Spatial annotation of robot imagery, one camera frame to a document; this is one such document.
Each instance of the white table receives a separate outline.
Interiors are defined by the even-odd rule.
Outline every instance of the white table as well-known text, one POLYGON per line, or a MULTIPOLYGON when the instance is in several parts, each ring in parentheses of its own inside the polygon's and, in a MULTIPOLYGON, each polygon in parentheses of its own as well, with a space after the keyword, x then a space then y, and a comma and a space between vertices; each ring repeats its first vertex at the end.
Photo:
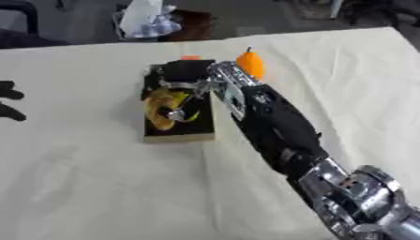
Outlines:
POLYGON ((391 28, 10 50, 0 79, 28 120, 0 119, 1 239, 331 238, 215 99, 216 141, 141 143, 144 68, 247 46, 340 163, 383 168, 420 205, 420 57, 391 28))

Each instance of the white paper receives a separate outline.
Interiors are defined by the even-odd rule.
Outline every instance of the white paper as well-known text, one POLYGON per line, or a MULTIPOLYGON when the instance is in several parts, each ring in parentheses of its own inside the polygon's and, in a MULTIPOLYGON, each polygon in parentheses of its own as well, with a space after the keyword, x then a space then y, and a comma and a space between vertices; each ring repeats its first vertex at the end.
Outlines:
POLYGON ((420 56, 392 28, 7 50, 0 79, 26 97, 5 103, 28 120, 0 118, 0 239, 334 239, 216 98, 214 142, 141 141, 147 66, 248 46, 339 163, 382 168, 420 206, 420 56))
POLYGON ((142 25, 152 23, 162 11, 162 0, 133 0, 126 9, 120 28, 128 38, 141 32, 142 25))

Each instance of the black glove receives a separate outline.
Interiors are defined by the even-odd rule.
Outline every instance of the black glove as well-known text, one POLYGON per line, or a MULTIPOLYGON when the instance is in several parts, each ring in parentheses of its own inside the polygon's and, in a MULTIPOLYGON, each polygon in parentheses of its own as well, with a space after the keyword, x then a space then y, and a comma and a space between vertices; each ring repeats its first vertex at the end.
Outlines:
MULTIPOLYGON (((9 98, 13 100, 22 99, 24 94, 13 90, 14 86, 15 82, 13 81, 0 81, 0 98, 9 98)), ((0 102, 0 117, 7 117, 20 122, 26 120, 26 116, 23 113, 3 104, 2 102, 0 102)))
POLYGON ((233 118, 252 146, 272 169, 286 175, 302 174, 326 158, 319 134, 303 114, 269 85, 242 88, 246 113, 233 118))

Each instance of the table surface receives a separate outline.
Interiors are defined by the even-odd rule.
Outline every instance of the table surface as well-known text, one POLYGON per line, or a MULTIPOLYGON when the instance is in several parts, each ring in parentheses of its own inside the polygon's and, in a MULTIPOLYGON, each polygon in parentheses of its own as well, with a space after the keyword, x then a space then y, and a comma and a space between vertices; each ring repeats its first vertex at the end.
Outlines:
POLYGON ((391 28, 9 50, 0 79, 26 98, 5 103, 28 120, 0 119, 0 237, 332 238, 215 98, 215 141, 142 143, 147 66, 248 46, 339 163, 381 167, 420 205, 420 57, 391 28))

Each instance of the floor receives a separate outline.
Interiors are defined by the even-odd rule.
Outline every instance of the floor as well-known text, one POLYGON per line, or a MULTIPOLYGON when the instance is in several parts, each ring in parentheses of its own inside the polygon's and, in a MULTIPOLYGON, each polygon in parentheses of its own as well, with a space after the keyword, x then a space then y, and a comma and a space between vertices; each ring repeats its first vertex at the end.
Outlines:
MULTIPOLYGON (((55 0, 29 0, 39 11, 40 33, 45 38, 68 41, 72 44, 115 42, 112 14, 116 4, 130 0, 65 0, 68 10, 55 8, 55 0)), ((404 0, 419 8, 417 0, 404 0)), ((288 0, 165 0, 179 8, 211 12, 218 18, 211 38, 233 38, 255 34, 293 33, 351 28, 344 21, 303 20, 288 0)), ((383 25, 369 20, 356 27, 383 25)), ((24 17, 0 11, 0 27, 24 29, 24 17)), ((402 34, 420 50, 420 29, 403 26, 402 34)))

